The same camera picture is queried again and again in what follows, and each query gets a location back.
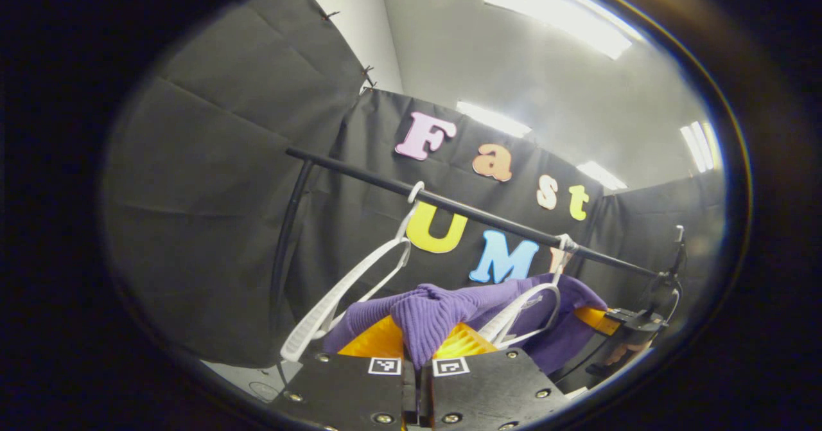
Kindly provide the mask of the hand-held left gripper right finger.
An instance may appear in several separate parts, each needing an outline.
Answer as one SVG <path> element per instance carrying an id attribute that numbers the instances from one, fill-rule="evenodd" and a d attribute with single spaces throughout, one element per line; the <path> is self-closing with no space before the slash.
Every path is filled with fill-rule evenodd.
<path id="1" fill-rule="evenodd" d="M 421 370 L 419 426 L 523 430 L 570 399 L 520 348 L 496 348 L 458 324 Z"/>

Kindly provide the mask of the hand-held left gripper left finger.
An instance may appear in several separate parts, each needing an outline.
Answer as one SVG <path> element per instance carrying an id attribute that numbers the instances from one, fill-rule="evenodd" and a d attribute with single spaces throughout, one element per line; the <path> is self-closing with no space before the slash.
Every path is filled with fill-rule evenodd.
<path id="1" fill-rule="evenodd" d="M 407 430 L 415 425 L 415 370 L 389 316 L 337 352 L 318 352 L 271 405 L 320 430 Z"/>

